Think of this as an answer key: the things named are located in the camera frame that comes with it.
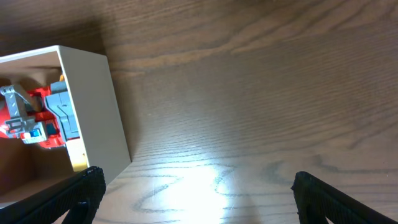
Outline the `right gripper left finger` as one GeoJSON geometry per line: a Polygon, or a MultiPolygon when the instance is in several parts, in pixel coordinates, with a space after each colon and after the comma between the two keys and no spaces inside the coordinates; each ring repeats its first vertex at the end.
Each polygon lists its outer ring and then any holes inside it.
{"type": "Polygon", "coordinates": [[[1,223],[92,223],[106,191],[103,169],[89,167],[1,209],[1,223]]]}

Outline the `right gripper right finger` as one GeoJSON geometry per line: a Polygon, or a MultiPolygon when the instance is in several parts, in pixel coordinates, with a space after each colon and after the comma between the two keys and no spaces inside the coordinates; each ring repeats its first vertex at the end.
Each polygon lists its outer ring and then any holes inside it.
{"type": "Polygon", "coordinates": [[[397,224],[308,172],[296,173],[292,190],[300,224],[397,224]]]}

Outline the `yellow grey toy truck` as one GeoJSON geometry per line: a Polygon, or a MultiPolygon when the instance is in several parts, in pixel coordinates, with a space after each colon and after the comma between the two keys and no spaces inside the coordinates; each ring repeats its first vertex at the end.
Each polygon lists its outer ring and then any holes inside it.
{"type": "Polygon", "coordinates": [[[44,99],[46,108],[55,116],[62,139],[67,142],[80,137],[72,102],[65,81],[50,85],[51,94],[44,99]]]}

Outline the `red toy fire truck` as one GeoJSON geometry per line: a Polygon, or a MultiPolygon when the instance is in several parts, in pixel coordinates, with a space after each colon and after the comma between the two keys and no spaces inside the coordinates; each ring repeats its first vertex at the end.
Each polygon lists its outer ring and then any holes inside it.
{"type": "Polygon", "coordinates": [[[56,116],[45,106],[49,86],[25,90],[21,85],[1,87],[1,137],[39,144],[46,149],[65,146],[56,116]]]}

